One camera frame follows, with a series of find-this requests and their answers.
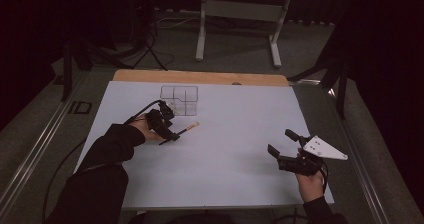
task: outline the table leg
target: table leg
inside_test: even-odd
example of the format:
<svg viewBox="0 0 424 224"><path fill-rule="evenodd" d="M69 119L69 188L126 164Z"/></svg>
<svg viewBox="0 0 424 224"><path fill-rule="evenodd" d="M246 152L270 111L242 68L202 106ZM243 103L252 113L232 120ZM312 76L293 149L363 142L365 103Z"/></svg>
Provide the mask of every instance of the table leg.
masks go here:
<svg viewBox="0 0 424 224"><path fill-rule="evenodd" d="M281 9L280 17L277 21L277 30L275 30L274 35L269 36L269 45L271 47L272 60L275 67L281 67L280 53L278 51L277 40L280 35L281 28L284 24L284 19L286 18L287 11L289 9L290 0L285 0L283 8Z"/></svg>
<svg viewBox="0 0 424 224"><path fill-rule="evenodd" d="M63 45L63 95L62 101L66 101L72 92L72 54L71 43L65 41Z"/></svg>
<svg viewBox="0 0 424 224"><path fill-rule="evenodd" d="M206 18L206 0L202 0L200 6L200 31L199 39L197 40L196 61L203 61L203 53L205 51L205 18Z"/></svg>

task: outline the metal stand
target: metal stand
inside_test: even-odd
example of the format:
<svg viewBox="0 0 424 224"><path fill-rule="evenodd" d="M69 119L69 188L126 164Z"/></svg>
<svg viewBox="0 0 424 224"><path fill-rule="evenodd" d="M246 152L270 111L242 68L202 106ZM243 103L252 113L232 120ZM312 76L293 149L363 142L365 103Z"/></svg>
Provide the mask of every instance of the metal stand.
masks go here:
<svg viewBox="0 0 424 224"><path fill-rule="evenodd" d="M63 95L62 101L66 101L72 91L72 55L69 40L63 45Z"/></svg>
<svg viewBox="0 0 424 224"><path fill-rule="evenodd" d="M269 44L275 67L281 67L280 53L277 40L283 27L290 0L285 0L283 6L263 5L253 3L240 3L219 0L202 0L200 7L200 31L197 41L196 61L203 60L205 51L205 18L208 16L220 16L229 18L250 19L259 21L276 22L277 28L273 35L269 36Z"/></svg>

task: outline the pen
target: pen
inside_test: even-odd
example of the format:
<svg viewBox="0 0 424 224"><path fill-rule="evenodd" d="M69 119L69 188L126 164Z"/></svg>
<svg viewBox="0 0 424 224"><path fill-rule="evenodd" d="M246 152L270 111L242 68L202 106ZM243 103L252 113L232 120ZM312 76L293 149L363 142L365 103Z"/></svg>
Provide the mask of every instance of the pen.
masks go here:
<svg viewBox="0 0 424 224"><path fill-rule="evenodd" d="M186 131L188 131L188 130L190 130L190 129L192 129L193 127L196 127L196 126L198 126L198 125L200 125L200 123L199 123L199 122L196 122L196 123L194 123L194 124L192 124L192 125L188 126L187 128L185 128L184 130L182 130L182 131L178 132L178 133L177 133L177 135L181 135L181 134L183 134L184 132L186 132ZM169 142L169 140L165 140L165 141L163 141L163 142L159 143L159 145L162 145L162 144L167 143L167 142Z"/></svg>

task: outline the wooden edge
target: wooden edge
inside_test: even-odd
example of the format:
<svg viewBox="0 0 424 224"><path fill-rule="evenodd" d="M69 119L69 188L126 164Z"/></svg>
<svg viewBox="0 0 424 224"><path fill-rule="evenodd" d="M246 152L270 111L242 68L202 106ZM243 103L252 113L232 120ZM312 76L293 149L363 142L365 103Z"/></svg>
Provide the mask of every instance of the wooden edge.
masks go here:
<svg viewBox="0 0 424 224"><path fill-rule="evenodd" d="M289 86L286 77L283 75L125 69L116 71L113 81Z"/></svg>

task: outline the person's arm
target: person's arm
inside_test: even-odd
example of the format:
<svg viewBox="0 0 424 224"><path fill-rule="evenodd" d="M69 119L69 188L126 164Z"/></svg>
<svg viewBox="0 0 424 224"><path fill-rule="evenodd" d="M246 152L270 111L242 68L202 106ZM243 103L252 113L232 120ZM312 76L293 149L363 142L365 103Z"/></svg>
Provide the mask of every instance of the person's arm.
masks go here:
<svg viewBox="0 0 424 224"><path fill-rule="evenodd" d="M347 224L341 214L333 214L324 198L323 176L317 172L313 176L296 174L299 192L304 202L303 208L312 224Z"/></svg>
<svg viewBox="0 0 424 224"><path fill-rule="evenodd" d="M46 224L116 224L128 184L121 163L145 140L162 140L149 131L144 116L129 125L113 124L98 138L77 172L66 182Z"/></svg>

